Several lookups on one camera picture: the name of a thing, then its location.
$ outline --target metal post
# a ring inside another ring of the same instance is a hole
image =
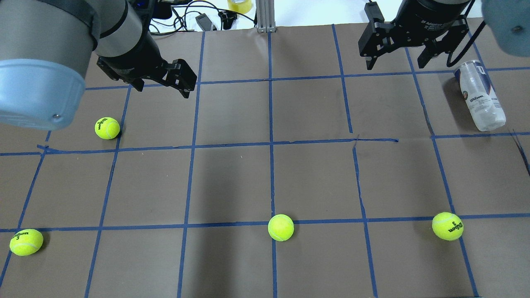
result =
[[[256,15],[258,17],[259,33],[276,32],[274,21],[274,0],[256,0]]]

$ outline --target black plug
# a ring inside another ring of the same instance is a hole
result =
[[[237,13],[231,11],[220,11],[217,15],[221,18],[223,24],[223,30],[232,28],[232,24],[237,20]]]

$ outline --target tennis ball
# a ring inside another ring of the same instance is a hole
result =
[[[9,248],[17,256],[29,256],[40,249],[43,242],[42,234],[34,229],[18,232],[11,238]]]
[[[276,241],[285,241],[293,235],[295,226],[293,220],[285,215],[278,214],[269,220],[269,235]]]
[[[114,118],[103,117],[96,122],[94,130],[102,139],[113,139],[120,133],[120,125]]]
[[[460,218],[453,213],[442,212],[432,219],[434,234],[444,240],[456,240],[462,236],[464,225]]]

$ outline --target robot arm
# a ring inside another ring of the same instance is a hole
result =
[[[142,2],[135,12],[126,0],[0,0],[0,121],[68,126],[94,49],[111,79],[139,91],[149,79],[187,98],[197,76],[182,59],[162,59],[148,32],[156,0]]]
[[[403,0],[396,18],[385,22],[376,2],[365,5],[369,24],[359,39],[359,53],[372,69],[377,58],[401,47],[425,46],[418,57],[424,68],[445,52],[452,54],[469,32],[462,12],[472,0]],[[500,47],[515,56],[530,56],[528,28],[530,2],[524,0],[483,0],[484,21],[489,24]]]

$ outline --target screw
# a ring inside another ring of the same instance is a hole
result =
[[[513,27],[513,28],[511,29],[511,31],[512,31],[513,33],[518,33],[518,32],[521,32],[522,30],[523,30],[523,27],[521,27],[521,26],[515,26],[515,27]]]

